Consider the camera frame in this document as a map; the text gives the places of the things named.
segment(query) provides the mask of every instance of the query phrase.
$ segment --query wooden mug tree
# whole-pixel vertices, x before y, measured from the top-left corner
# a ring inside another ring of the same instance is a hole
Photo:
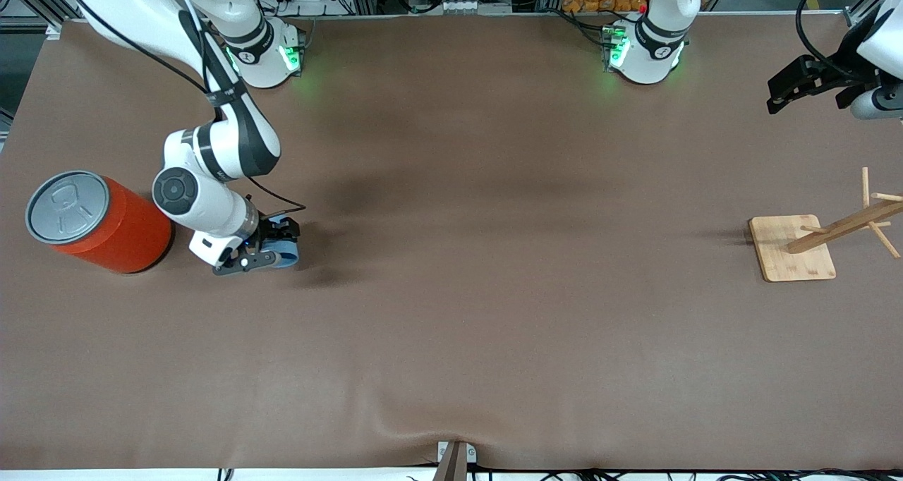
[[[871,199],[878,199],[871,204]],[[903,194],[870,194],[868,167],[862,167],[862,209],[822,227],[813,214],[787,217],[756,217],[749,230],[756,244],[758,264],[766,281],[823,281],[837,276],[835,263],[825,245],[862,229],[871,230],[895,259],[900,253],[884,236],[882,221],[903,212]]]

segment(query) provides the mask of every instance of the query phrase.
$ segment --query table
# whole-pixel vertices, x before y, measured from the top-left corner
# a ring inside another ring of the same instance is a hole
[[[899,121],[769,116],[791,16],[691,38],[642,87],[552,16],[323,21],[303,77],[254,91],[303,265],[216,278],[180,231],[117,276],[29,237],[29,195],[80,167],[146,194],[210,109],[68,23],[0,157],[0,468],[410,465],[449,438],[491,468],[899,467],[903,266],[854,234],[834,281],[768,284],[746,233],[854,211],[861,166],[899,191]]]

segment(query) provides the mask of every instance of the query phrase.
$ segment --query red can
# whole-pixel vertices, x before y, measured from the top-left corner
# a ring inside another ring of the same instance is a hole
[[[57,252],[117,273],[155,265],[171,246],[172,223],[152,202],[89,171],[48,179],[28,201],[25,225]]]

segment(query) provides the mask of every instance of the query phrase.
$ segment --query can lid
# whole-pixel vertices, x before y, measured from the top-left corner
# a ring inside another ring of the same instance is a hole
[[[107,183],[93,172],[58,173],[28,200],[25,226],[43,243],[77,242],[103,220],[109,198]]]

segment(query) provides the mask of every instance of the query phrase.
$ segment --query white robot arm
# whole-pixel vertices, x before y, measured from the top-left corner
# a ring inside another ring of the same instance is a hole
[[[702,0],[649,0],[648,10],[633,21],[621,20],[626,39],[610,67],[639,85],[652,85],[677,66],[684,37],[699,14]]]
[[[139,47],[184,62],[206,77],[207,99],[223,120],[170,134],[164,143],[164,168],[152,188],[158,208],[195,231],[191,252],[217,274],[297,260],[297,247],[285,246],[296,242],[297,224],[261,218],[250,201],[226,186],[233,179],[269,173],[281,150],[273,127],[212,35],[199,29],[197,19],[176,0],[78,2],[88,8],[88,22],[104,37],[131,47],[109,29],[115,28]],[[279,250],[268,250],[268,243],[278,244]]]
[[[280,18],[265,18],[255,0],[191,3],[213,22],[249,85],[271,88],[301,72],[303,32]]]
[[[903,117],[903,0],[883,0],[849,29],[832,56],[803,54],[768,81],[768,112],[844,88],[837,107],[860,120]]]

